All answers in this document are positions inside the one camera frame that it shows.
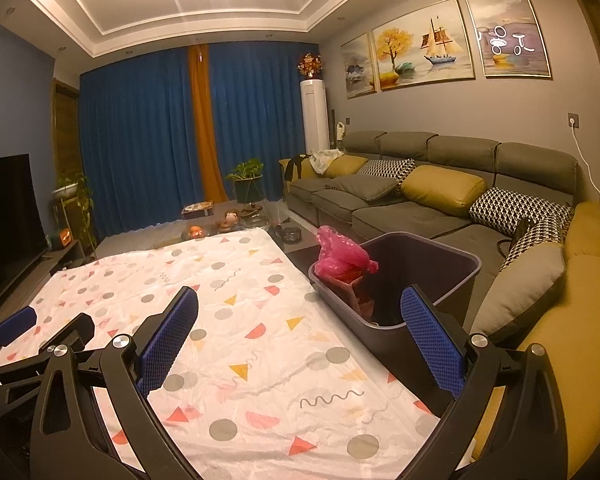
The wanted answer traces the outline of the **pink plastic bag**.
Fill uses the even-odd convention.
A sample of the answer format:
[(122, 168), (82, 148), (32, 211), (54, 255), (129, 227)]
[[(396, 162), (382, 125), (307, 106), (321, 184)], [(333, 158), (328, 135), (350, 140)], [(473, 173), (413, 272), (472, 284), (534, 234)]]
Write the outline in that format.
[(379, 271), (379, 263), (372, 260), (361, 245), (331, 226), (321, 226), (317, 230), (316, 239), (321, 249), (314, 273), (319, 278), (351, 283), (357, 278)]

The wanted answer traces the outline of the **dark TV cabinet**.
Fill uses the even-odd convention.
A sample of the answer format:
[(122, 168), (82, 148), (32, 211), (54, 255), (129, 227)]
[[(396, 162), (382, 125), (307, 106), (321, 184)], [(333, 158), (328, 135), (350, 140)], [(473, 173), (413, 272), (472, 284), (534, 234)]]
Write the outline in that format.
[(30, 306), (42, 287), (58, 271), (82, 266), (85, 254), (79, 240), (67, 247), (46, 252), (15, 278), (0, 295), (0, 321), (24, 307)]

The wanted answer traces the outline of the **black television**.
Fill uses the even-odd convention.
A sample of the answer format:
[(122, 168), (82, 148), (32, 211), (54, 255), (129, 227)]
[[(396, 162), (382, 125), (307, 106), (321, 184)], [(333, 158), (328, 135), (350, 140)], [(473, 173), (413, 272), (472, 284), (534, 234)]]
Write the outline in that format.
[(0, 157), (0, 301), (46, 249), (30, 157)]

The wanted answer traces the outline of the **plant on stand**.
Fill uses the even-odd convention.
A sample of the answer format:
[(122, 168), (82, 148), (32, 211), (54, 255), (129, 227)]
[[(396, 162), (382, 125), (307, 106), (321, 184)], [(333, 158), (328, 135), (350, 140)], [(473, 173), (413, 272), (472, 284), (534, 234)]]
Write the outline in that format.
[(82, 172), (62, 176), (52, 192), (56, 220), (64, 222), (75, 240), (83, 249), (94, 254), (97, 236), (94, 225), (93, 193)]

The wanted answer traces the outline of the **grey sectional sofa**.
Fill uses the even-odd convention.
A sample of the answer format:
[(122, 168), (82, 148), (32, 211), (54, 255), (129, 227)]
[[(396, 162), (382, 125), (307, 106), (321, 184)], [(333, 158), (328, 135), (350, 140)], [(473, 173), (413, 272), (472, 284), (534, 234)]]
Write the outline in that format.
[(554, 367), (568, 474), (600, 479), (600, 206), (580, 167), (538, 146), (418, 131), (349, 133), (335, 155), (280, 164), (289, 209), (357, 240), (407, 232), (481, 262), (457, 316)]

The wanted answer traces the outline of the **large grey pillow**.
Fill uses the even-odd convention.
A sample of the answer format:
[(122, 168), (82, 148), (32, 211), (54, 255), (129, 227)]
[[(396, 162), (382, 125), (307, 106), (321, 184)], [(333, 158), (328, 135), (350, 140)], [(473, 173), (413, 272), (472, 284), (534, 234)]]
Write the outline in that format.
[(486, 293), (470, 332), (514, 348), (564, 289), (564, 246), (545, 242), (529, 248), (501, 270)]

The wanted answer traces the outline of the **blue curtain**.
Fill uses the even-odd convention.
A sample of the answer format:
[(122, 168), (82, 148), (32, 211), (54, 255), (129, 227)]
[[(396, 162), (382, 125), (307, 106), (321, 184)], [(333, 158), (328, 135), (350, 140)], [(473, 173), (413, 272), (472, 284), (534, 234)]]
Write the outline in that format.
[[(264, 163), (269, 200), (283, 195), (279, 161), (304, 150), (300, 58), (316, 44), (208, 44), (216, 149), (225, 177)], [(99, 236), (172, 221), (204, 199), (188, 72), (188, 48), (128, 58), (80, 77), (80, 142)]]

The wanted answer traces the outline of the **orange curtain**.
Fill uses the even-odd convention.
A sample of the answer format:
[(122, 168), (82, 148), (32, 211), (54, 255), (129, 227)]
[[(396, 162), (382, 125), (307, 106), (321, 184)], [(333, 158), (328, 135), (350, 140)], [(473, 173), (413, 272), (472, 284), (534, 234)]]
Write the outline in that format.
[(195, 122), (198, 164), (204, 199), (213, 203), (228, 201), (216, 149), (211, 103), (209, 46), (196, 44), (187, 50), (190, 92)]

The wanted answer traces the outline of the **potted green plant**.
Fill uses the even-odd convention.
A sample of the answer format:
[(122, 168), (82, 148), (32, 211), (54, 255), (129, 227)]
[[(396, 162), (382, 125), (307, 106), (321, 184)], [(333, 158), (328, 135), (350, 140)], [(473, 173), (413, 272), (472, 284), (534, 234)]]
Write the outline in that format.
[(225, 177), (233, 183), (235, 198), (240, 204), (257, 203), (264, 200), (262, 174), (264, 163), (257, 157), (240, 162)]

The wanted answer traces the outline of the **patterned black white cushion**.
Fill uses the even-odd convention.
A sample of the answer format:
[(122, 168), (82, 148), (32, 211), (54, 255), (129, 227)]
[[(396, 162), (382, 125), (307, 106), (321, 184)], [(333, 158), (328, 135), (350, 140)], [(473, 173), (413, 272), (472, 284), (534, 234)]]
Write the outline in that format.
[(469, 217), (473, 222), (509, 238), (502, 270), (536, 245), (562, 244), (573, 214), (574, 209), (568, 204), (558, 204), (504, 188), (490, 188), (469, 208)]

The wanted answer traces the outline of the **yellow cushion near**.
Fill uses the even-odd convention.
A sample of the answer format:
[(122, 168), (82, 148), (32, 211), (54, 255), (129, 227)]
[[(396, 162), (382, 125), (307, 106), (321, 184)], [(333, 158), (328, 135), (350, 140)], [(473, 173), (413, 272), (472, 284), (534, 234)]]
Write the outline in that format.
[(473, 203), (486, 192), (482, 177), (432, 165), (416, 167), (402, 182), (407, 200), (454, 217), (469, 216)]

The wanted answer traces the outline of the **yellow cushion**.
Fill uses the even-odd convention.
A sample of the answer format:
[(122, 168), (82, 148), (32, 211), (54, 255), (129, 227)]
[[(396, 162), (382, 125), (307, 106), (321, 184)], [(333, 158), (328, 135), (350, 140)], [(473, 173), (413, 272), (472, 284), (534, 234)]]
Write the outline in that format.
[(334, 159), (324, 172), (324, 177), (333, 179), (356, 174), (367, 162), (367, 158), (344, 154)]
[(482, 177), (432, 165), (416, 167), (402, 182), (407, 200), (454, 217), (469, 216), (473, 203), (486, 192)]

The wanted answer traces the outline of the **white standing air conditioner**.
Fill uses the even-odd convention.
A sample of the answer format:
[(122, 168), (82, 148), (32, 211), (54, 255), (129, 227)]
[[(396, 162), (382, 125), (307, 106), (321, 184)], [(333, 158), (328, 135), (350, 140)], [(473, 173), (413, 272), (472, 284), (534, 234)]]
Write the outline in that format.
[(321, 79), (300, 82), (306, 154), (329, 149), (329, 128), (325, 83)]

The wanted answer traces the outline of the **flower decoration on conditioner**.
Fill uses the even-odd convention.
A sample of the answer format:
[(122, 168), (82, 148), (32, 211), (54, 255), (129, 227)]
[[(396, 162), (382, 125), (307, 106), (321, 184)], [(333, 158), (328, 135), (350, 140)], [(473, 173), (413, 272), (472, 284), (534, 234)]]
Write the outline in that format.
[(321, 55), (306, 53), (300, 58), (298, 72), (306, 79), (315, 79), (321, 75), (323, 63)]

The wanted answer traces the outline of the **triptych wall painting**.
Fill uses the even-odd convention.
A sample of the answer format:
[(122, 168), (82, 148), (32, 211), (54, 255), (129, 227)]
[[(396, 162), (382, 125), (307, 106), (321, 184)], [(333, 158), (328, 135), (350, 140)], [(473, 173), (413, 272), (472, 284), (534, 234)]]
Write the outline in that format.
[(349, 99), (376, 91), (475, 78), (469, 37), (483, 75), (550, 78), (530, 0), (441, 0), (373, 28), (340, 48)]

